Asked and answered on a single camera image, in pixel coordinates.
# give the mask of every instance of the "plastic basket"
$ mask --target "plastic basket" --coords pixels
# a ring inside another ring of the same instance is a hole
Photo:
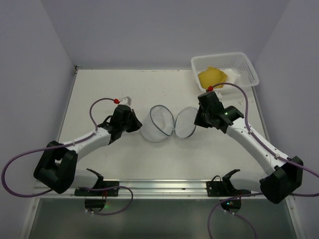
[[[237,70],[240,73],[240,78],[236,81],[236,85],[242,88],[248,88],[259,84],[259,79],[253,65],[248,57],[242,52],[196,56],[191,59],[191,67],[193,69],[196,82],[202,91],[206,90],[202,88],[198,79],[198,74],[202,71],[206,71],[208,66],[212,66],[220,70],[227,68]],[[216,90],[222,94],[236,91],[234,88],[219,88]]]

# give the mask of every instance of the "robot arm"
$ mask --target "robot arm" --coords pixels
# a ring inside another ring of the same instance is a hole
[[[95,131],[69,142],[50,142],[47,147],[72,145],[46,150],[34,171],[34,177],[59,194],[70,187],[104,188],[102,175],[91,169],[76,170],[76,164],[94,150],[119,139],[123,132],[133,132],[142,127],[134,111],[129,107],[130,104],[129,97],[122,99],[110,117],[110,122],[107,122],[106,118]]]
[[[289,158],[254,131],[250,125],[250,131],[248,131],[245,126],[244,116],[241,112],[233,106],[224,108],[214,91],[200,95],[198,100],[200,106],[194,122],[195,125],[220,129],[235,139],[257,160],[266,174],[241,174],[240,172],[237,173],[239,171],[238,169],[233,170],[227,174],[226,178],[223,177],[223,181],[227,181],[225,187],[232,187],[236,190],[246,189],[262,192],[271,202],[280,203],[301,186],[303,170],[280,161],[262,147],[250,132],[253,131],[273,152],[276,152],[283,158]],[[294,157],[290,160],[299,165],[303,165],[303,162],[298,157]]]

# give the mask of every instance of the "purple cable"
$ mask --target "purple cable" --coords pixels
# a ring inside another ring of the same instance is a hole
[[[90,107],[89,114],[90,114],[91,121],[92,121],[93,124],[94,124],[95,131],[97,131],[98,126],[97,126],[95,120],[94,120],[93,117],[92,117],[92,108],[95,106],[95,104],[97,104],[97,103],[100,102],[100,101],[104,101],[104,100],[114,101],[114,99],[111,99],[111,98],[101,98],[101,99],[97,100],[96,102],[94,102],[94,103],[91,105],[91,107]],[[84,142],[84,141],[86,141],[86,140],[92,138],[94,135],[95,135],[95,134],[92,133],[92,134],[90,134],[89,136],[87,136],[87,137],[85,137],[85,138],[83,138],[83,139],[80,139],[80,140],[78,140],[78,141],[75,141],[74,143],[75,143],[75,144],[82,143],[82,142]],[[6,181],[5,181],[5,172],[6,172],[6,170],[8,169],[8,167],[10,166],[10,164],[12,164],[16,159],[18,159],[18,158],[20,158],[20,157],[22,157],[22,156],[25,156],[25,155],[28,155],[28,154],[31,154],[31,153],[46,151],[46,150],[66,148],[66,147],[70,147],[70,146],[72,146],[72,145],[73,145],[73,143],[69,143],[69,144],[64,144],[64,145],[59,145],[59,146],[53,146],[53,147],[47,147],[47,148],[39,148],[39,149],[30,150],[30,151],[27,151],[27,152],[24,152],[24,153],[21,153],[21,154],[16,155],[16,156],[13,157],[12,159],[10,159],[10,160],[8,161],[8,163],[6,163],[6,165],[3,167],[3,170],[2,170],[2,173],[1,173],[1,183],[2,183],[2,185],[3,185],[3,187],[4,187],[4,189],[5,189],[8,193],[10,193],[10,194],[12,194],[12,195],[14,195],[14,196],[16,196],[16,197],[20,197],[20,198],[33,198],[33,197],[38,197],[38,196],[44,195],[44,194],[46,194],[46,193],[48,193],[48,192],[51,192],[52,189],[47,190],[47,191],[44,191],[44,192],[42,192],[42,193],[36,193],[36,194],[20,194],[20,193],[16,193],[16,192],[12,191],[12,190],[8,187],[8,185],[6,184]]]
[[[211,234],[211,231],[210,231],[210,218],[211,218],[211,215],[213,214],[213,212],[216,210],[216,208],[225,203],[225,202],[228,202],[228,201],[231,201],[231,200],[235,200],[237,198],[242,198],[242,197],[252,197],[252,196],[258,196],[258,195],[263,195],[262,193],[251,193],[251,194],[243,194],[243,195],[239,195],[239,196],[234,196],[234,197],[231,197],[231,198],[227,198],[227,199],[224,199],[220,202],[218,202],[213,208],[212,210],[210,210],[210,213],[208,215],[208,220],[207,220],[207,230],[208,230],[208,234],[209,234],[209,238],[210,239],[213,239],[213,235]],[[251,227],[251,229],[253,230],[254,232],[254,236],[255,236],[255,239],[258,238],[257,236],[257,232],[255,230],[255,228],[253,227],[253,225],[246,219],[244,218],[243,216],[239,215],[239,214],[235,214],[236,216],[238,216],[239,218],[241,218],[242,220],[244,220],[245,222],[248,223],[248,225]]]
[[[115,188],[124,188],[126,190],[129,190],[129,192],[131,193],[131,199],[129,201],[129,203],[123,207],[122,209],[116,211],[116,212],[113,212],[113,213],[100,213],[100,212],[94,212],[94,211],[91,211],[89,210],[89,212],[93,212],[94,214],[96,215],[100,215],[100,216],[110,216],[110,215],[115,215],[115,214],[118,214],[118,213],[121,213],[123,211],[125,211],[127,208],[129,208],[129,206],[132,204],[133,202],[133,192],[130,188],[128,187],[125,187],[125,186],[115,186],[115,187],[109,187],[109,188],[101,188],[101,189],[94,189],[94,188],[82,188],[84,190],[88,190],[88,191],[95,191],[95,192],[99,192],[99,191],[108,191],[108,190],[111,190],[111,189],[115,189]]]
[[[245,91],[240,88],[239,86],[235,85],[235,84],[232,84],[232,83],[219,83],[219,84],[216,84],[213,86],[216,87],[216,86],[220,86],[220,85],[230,85],[230,86],[234,86],[236,87],[237,89],[239,89],[241,91],[241,93],[243,93],[244,95],[244,98],[245,98],[245,102],[246,102],[246,106],[245,106],[245,125],[246,125],[246,128],[248,129],[248,131],[250,131],[250,127],[249,127],[249,123],[248,123],[248,97],[245,93]],[[267,150],[271,155],[273,156],[276,156],[276,153],[273,152],[269,147],[267,147],[259,138],[257,135],[255,135],[253,132],[250,133],[253,138],[265,149]],[[298,168],[302,168],[304,171],[307,171],[309,173],[311,173],[312,175],[316,176],[317,178],[319,178],[319,174],[314,172],[313,170],[307,168],[307,167],[304,167],[304,166],[301,166],[297,163],[294,163],[294,162],[291,162],[290,160],[286,159],[286,158],[283,158],[283,157],[278,157],[279,160],[281,161],[284,161],[286,163],[289,163],[289,164],[292,164],[293,166],[295,167],[298,167]],[[292,196],[299,196],[299,197],[317,197],[319,196],[319,193],[314,193],[314,194],[301,194],[301,193],[292,193],[291,194]]]

